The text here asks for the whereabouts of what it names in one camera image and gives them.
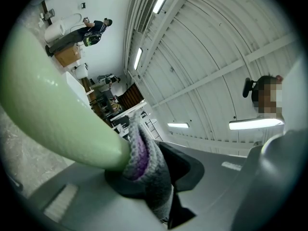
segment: vent grille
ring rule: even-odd
[[[150,18],[155,0],[146,0],[137,26],[137,32],[143,33]]]

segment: floor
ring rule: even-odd
[[[40,41],[42,47],[45,47],[44,33],[48,23],[45,22],[41,28],[38,26],[40,13],[43,13],[41,5],[29,5],[17,19],[17,23],[28,28]],[[52,57],[51,61],[59,73],[69,71],[63,68],[55,57]],[[7,173],[23,184],[22,194],[25,197],[29,197],[42,183],[73,163],[26,136],[6,115],[2,107],[0,107],[0,148],[1,159]]]

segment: cardboard box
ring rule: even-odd
[[[80,50],[77,45],[57,52],[54,56],[63,67],[66,67],[81,58]]]

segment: green curved object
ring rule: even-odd
[[[24,133],[76,162],[124,169],[128,141],[78,99],[31,32],[16,26],[0,62],[0,103]]]

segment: gray knit fabric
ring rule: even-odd
[[[169,216],[172,204],[170,173],[163,154],[139,121],[139,113],[130,121],[131,158],[123,176],[145,185],[147,205],[159,219],[163,219]]]

